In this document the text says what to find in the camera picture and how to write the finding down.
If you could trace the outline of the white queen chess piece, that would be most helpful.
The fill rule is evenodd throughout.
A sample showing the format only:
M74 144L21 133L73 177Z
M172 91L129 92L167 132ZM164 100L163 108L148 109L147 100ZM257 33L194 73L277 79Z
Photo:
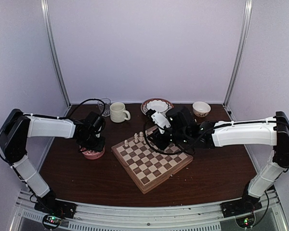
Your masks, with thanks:
M140 131L139 133L139 141L143 141L144 140L144 134L142 131Z

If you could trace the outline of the white king chess piece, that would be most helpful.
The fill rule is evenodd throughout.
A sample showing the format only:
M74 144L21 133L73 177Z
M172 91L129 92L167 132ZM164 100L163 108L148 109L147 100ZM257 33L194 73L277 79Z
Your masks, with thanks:
M138 134L135 133L135 134L134 134L134 142L137 143L138 141L139 141L139 140L138 140Z

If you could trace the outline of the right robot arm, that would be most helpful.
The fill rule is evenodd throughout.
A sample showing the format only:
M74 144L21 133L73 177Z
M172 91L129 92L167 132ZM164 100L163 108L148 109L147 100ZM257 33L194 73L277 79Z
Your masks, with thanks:
M174 107L165 114L150 109L146 115L157 126L149 139L159 153L171 143L179 147L178 153L242 144L272 146L273 153L267 165L247 183L241 199L223 205L226 211L248 212L281 173L289 169L289 120L284 112L276 112L274 117L262 120L200 124L185 106Z

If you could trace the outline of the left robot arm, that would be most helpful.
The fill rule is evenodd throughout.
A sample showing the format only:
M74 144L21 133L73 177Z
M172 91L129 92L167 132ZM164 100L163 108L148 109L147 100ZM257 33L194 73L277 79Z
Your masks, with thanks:
M60 204L55 193L30 162L26 143L32 137L59 137L75 139L86 151L101 152L105 138L100 133L105 128L105 119L90 112L82 120L69 117L25 114L13 109L0 128L0 157L20 177L36 196L38 203L54 214Z

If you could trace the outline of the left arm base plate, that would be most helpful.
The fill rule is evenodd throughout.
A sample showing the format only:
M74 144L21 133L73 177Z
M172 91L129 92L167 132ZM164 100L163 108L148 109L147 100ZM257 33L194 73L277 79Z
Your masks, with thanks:
M71 202L57 199L40 199L34 205L34 209L43 213L55 215L59 218L73 218L77 205Z

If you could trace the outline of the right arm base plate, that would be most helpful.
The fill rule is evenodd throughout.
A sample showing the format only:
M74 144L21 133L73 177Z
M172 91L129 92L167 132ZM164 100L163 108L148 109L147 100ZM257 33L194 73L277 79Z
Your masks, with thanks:
M221 203L221 210L224 218L251 213L262 208L259 201L238 199Z

